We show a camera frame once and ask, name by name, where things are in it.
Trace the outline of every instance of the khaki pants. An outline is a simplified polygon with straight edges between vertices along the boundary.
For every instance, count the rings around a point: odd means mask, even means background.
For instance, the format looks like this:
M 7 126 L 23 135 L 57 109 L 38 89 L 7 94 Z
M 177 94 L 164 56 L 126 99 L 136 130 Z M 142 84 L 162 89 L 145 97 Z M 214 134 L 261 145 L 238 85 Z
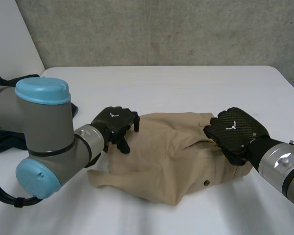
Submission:
M 177 205 L 187 193 L 247 175 L 250 163 L 233 166 L 203 127 L 212 114 L 141 116 L 140 131 L 126 134 L 131 152 L 108 150 L 109 173 L 89 170 L 95 187 L 112 186 L 153 202 Z

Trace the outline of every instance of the white tabletop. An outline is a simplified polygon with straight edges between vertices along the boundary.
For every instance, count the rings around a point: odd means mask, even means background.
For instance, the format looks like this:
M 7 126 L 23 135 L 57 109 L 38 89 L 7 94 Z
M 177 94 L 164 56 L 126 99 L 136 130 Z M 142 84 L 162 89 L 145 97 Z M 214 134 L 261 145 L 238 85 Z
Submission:
M 52 68 L 46 77 L 68 82 L 79 107 L 74 127 L 107 106 L 140 115 L 212 112 L 240 107 L 271 137 L 294 140 L 294 88 L 266 66 Z M 26 195 L 15 168 L 26 151 L 0 154 L 0 185 Z M 102 157 L 94 168 L 106 170 Z M 0 235 L 294 235 L 294 205 L 255 170 L 234 182 L 185 196 L 176 207 L 154 204 L 115 188 L 93 188 L 81 170 L 55 195 L 17 209 L 0 202 Z

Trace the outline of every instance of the cable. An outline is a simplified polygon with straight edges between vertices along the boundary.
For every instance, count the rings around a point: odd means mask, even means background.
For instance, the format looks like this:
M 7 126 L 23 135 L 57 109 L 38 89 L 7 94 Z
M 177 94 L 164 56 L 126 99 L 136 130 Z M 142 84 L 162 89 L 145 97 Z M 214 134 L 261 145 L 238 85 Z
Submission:
M 0 187 L 0 201 L 6 204 L 14 205 L 14 207 L 22 208 L 23 206 L 31 206 L 35 205 L 42 201 L 42 199 L 39 199 L 37 197 L 31 197 L 31 198 L 23 198 L 23 197 L 13 197 L 6 193 L 1 187 Z

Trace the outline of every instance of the light blue joint cap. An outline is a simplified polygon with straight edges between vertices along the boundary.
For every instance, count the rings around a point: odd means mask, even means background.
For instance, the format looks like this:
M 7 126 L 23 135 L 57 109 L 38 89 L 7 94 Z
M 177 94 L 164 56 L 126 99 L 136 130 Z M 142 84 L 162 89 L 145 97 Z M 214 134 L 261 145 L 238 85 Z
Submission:
M 15 170 L 16 179 L 30 195 L 45 199 L 57 192 L 61 184 L 56 175 L 40 162 L 26 158 Z
M 46 105 L 65 104 L 71 100 L 69 85 L 57 78 L 22 79 L 16 84 L 15 94 L 26 101 Z

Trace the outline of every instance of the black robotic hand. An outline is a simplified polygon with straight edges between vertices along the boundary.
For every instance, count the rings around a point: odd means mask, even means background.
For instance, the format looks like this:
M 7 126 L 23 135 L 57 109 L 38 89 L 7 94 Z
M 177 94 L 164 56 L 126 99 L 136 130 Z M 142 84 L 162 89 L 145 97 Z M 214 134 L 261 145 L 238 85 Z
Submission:
M 137 112 L 122 107 L 108 107 L 102 110 L 90 125 L 101 132 L 105 145 L 112 142 L 122 153 L 129 153 L 130 147 L 124 137 L 132 124 L 134 131 L 138 132 L 139 121 Z
M 246 151 L 249 144 L 260 136 L 268 136 L 266 128 L 252 116 L 239 108 L 230 108 L 210 120 L 210 126 L 204 128 L 232 165 L 244 165 L 247 162 Z

